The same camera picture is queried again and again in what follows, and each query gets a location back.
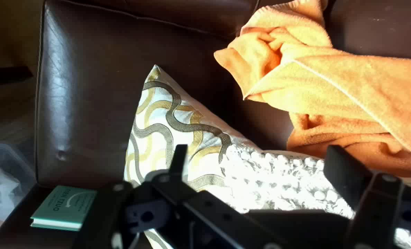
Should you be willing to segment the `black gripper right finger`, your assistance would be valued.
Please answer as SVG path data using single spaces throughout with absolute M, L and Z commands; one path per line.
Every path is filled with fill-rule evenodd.
M 393 249 L 401 182 L 386 173 L 372 173 L 339 146 L 328 148 L 324 175 L 354 211 L 345 248 Z

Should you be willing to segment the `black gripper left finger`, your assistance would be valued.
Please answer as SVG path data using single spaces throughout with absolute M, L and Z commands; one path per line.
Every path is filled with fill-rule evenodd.
M 173 213 L 235 213 L 220 169 L 197 172 L 186 161 L 188 147 L 176 147 L 170 168 L 152 176 L 151 189 Z

